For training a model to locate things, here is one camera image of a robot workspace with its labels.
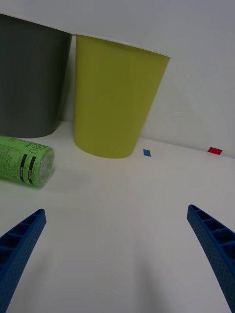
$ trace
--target can label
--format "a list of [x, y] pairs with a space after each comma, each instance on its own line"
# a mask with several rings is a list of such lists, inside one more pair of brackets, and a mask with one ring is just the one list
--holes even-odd
[[0, 135], [0, 177], [37, 185], [41, 160], [50, 147]]

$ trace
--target blue plastic part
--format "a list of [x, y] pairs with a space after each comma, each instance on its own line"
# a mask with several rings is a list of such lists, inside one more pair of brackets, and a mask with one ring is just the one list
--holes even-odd
[[40, 209], [0, 237], [0, 313], [6, 312], [45, 224]]
[[143, 155], [146, 156], [146, 157], [150, 157], [151, 156], [150, 150], [144, 149], [143, 150]]
[[187, 220], [235, 313], [235, 233], [195, 205], [188, 207]]

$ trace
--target yellow-green cup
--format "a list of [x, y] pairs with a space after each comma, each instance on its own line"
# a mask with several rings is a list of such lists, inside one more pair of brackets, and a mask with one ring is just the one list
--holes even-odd
[[76, 36], [76, 145], [95, 156], [132, 154], [169, 57]]

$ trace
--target can lid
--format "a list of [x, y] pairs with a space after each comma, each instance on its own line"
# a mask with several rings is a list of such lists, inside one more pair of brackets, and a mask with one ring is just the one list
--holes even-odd
[[53, 149], [47, 151], [42, 160], [39, 167], [38, 175], [37, 175], [37, 184], [38, 186], [43, 186], [51, 177], [55, 164], [55, 152]]

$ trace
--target cup rim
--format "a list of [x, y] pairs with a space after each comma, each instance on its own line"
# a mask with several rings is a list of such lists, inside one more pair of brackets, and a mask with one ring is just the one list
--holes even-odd
[[121, 45], [127, 45], [129, 47], [133, 47], [133, 48], [137, 48], [137, 49], [140, 49], [140, 50], [145, 50], [145, 51], [153, 52], [153, 53], [156, 53], [156, 54], [160, 54], [160, 55], [163, 55], [165, 57], [168, 57], [169, 59], [172, 59], [172, 57], [170, 57], [167, 54], [162, 54], [162, 53], [159, 53], [159, 52], [154, 51], [154, 50], [150, 50], [150, 49], [146, 49], [146, 48], [140, 47], [139, 45], [133, 45], [133, 44], [130, 44], [130, 43], [127, 43], [127, 42], [122, 42], [122, 41], [119, 41], [119, 40], [114, 40], [114, 39], [110, 39], [110, 38], [103, 37], [103, 36], [96, 36], [96, 35], [84, 34], [84, 33], [76, 33], [76, 34], [74, 34], [74, 36], [84, 36], [84, 37], [91, 37], [91, 38], [101, 39], [101, 40], [105, 40], [105, 41], [110, 41], [112, 43], [121, 44]]

